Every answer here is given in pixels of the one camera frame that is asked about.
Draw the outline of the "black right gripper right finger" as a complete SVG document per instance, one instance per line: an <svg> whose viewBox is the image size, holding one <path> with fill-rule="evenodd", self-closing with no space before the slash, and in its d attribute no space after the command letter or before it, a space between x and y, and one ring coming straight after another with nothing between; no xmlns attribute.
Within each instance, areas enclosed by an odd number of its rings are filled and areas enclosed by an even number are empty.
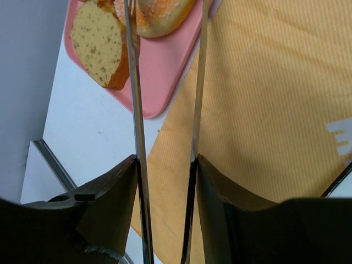
<svg viewBox="0 0 352 264"><path fill-rule="evenodd" d="M351 263L351 199L276 203L199 156L197 201L207 263Z"/></svg>

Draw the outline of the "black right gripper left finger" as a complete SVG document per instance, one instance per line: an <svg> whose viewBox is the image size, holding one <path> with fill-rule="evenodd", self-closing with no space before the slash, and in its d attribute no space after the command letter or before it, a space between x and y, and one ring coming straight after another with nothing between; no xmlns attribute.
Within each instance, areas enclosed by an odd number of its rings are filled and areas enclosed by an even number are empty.
<svg viewBox="0 0 352 264"><path fill-rule="evenodd" d="M1 263L118 263L137 188L136 156L48 201L1 200Z"/></svg>

